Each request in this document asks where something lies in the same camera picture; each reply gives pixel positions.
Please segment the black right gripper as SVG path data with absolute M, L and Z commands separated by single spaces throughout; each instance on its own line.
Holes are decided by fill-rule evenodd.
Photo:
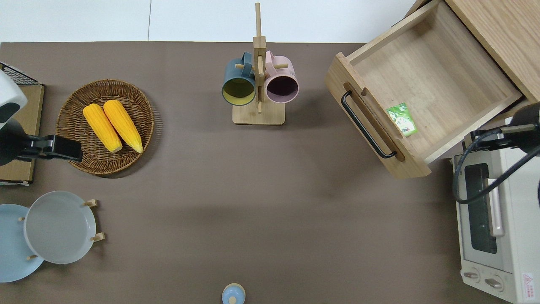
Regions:
M 467 136 L 464 137 L 464 150 L 467 148 L 482 134 L 487 133 L 490 129 L 480 129 L 471 131 Z M 513 149 L 513 142 L 505 138 L 503 133 L 498 133 L 492 136 L 485 137 L 480 141 L 480 143 L 475 146 L 471 152 L 478 151 L 494 151 L 500 149 L 511 148 Z

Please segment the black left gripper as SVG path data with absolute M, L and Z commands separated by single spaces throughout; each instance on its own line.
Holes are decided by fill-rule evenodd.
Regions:
M 30 162 L 34 159 L 83 161 L 81 143 L 58 135 L 32 136 L 23 141 L 23 150 L 17 156 L 18 161 Z

